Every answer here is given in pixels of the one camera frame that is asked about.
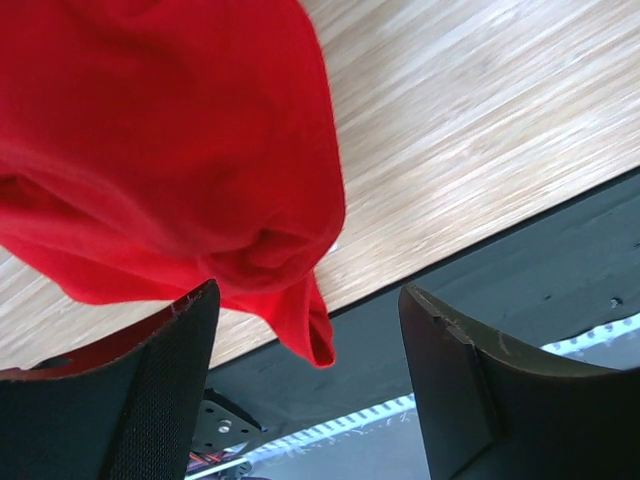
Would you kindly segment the red t-shirt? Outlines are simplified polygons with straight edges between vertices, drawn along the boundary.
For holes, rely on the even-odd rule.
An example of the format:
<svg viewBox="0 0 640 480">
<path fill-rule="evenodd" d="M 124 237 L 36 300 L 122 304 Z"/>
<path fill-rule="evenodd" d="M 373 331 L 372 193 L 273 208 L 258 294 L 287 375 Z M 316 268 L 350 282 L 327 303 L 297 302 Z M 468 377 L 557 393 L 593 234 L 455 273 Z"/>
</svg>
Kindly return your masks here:
<svg viewBox="0 0 640 480">
<path fill-rule="evenodd" d="M 5 1 L 1 244 L 76 301 L 215 280 L 312 365 L 345 219 L 331 94 L 297 1 Z"/>
</svg>

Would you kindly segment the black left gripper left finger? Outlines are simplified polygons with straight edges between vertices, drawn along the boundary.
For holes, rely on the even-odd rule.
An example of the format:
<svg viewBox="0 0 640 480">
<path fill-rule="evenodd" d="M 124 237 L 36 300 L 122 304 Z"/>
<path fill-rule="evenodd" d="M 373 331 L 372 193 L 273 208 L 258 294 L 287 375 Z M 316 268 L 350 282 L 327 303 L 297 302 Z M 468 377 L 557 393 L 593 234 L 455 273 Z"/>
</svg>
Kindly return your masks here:
<svg viewBox="0 0 640 480">
<path fill-rule="evenodd" d="M 89 345 L 2 371 L 2 478 L 184 478 L 219 308 L 208 281 Z"/>
</svg>

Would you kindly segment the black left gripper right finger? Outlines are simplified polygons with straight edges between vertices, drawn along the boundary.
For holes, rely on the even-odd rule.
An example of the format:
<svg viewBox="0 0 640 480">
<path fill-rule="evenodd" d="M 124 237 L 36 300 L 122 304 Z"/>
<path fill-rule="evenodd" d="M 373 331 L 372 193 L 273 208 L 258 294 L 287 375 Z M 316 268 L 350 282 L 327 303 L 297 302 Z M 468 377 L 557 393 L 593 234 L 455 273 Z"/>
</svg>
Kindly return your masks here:
<svg viewBox="0 0 640 480">
<path fill-rule="evenodd" d="M 408 284 L 399 318 L 434 479 L 635 479 L 639 372 L 561 357 Z"/>
</svg>

